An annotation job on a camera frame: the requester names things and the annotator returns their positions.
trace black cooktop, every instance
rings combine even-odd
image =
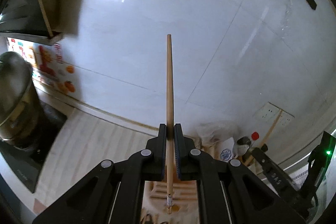
[[[29,148],[20,149],[0,141],[0,152],[22,183],[35,192],[37,180],[53,142],[67,120],[67,116],[41,102],[45,117],[40,118],[32,134],[41,135]]]

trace silver screw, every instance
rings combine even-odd
[[[201,154],[201,151],[194,148],[194,149],[190,150],[190,154],[193,155],[193,156],[198,156],[198,155]]]
[[[152,153],[152,151],[150,151],[149,149],[144,149],[141,151],[141,155],[142,156],[149,156]]]
[[[240,165],[240,160],[233,159],[230,161],[230,164],[234,167],[238,167]]]
[[[112,165],[112,161],[110,161],[110,160],[103,160],[100,165],[103,168],[107,168],[107,167],[110,167]]]

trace metal pot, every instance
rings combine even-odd
[[[31,64],[18,53],[0,55],[0,138],[18,147],[30,145],[43,113],[32,73]]]

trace red bottle cap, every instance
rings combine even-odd
[[[253,132],[251,135],[251,138],[253,141],[256,141],[257,139],[259,139],[259,134],[258,132]]]

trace tile grout line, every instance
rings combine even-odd
[[[229,31],[229,29],[230,29],[230,27],[231,27],[231,25],[232,25],[232,22],[233,22],[233,20],[235,20],[235,18],[236,18],[236,15],[238,14],[238,11],[239,11],[239,9],[240,9],[240,7],[241,7],[241,5],[242,5],[243,1],[244,1],[244,0],[242,0],[242,1],[241,1],[240,5],[239,5],[239,7],[238,7],[238,9],[237,9],[237,11],[236,11],[236,14],[235,14],[235,16],[233,17],[232,21],[230,22],[230,25],[229,25],[229,27],[227,28],[227,30],[226,30],[226,32],[225,32],[225,34],[224,34],[224,36],[223,36],[223,38],[222,38],[222,40],[221,40],[220,44],[218,45],[218,48],[216,49],[216,51],[215,51],[215,53],[213,54],[213,56],[212,56],[212,58],[211,58],[210,62],[208,63],[207,67],[205,68],[204,72],[202,73],[201,77],[199,78],[199,80],[198,80],[197,84],[195,85],[195,87],[194,87],[193,91],[191,92],[191,94],[189,95],[189,97],[188,97],[188,99],[186,100],[186,102],[185,102],[185,103],[188,103],[188,102],[189,102],[189,99],[190,99],[191,95],[194,93],[194,91],[195,91],[195,89],[196,89],[197,85],[199,84],[199,82],[201,81],[201,79],[202,79],[203,75],[205,74],[206,70],[208,69],[208,67],[209,67],[209,65],[210,65],[210,63],[211,63],[211,61],[212,61],[212,59],[213,59],[213,58],[214,58],[214,56],[216,55],[216,52],[218,51],[219,47],[221,46],[221,44],[222,44],[222,42],[223,42],[223,40],[224,40],[224,38],[225,38],[225,36],[226,36],[227,32]]]

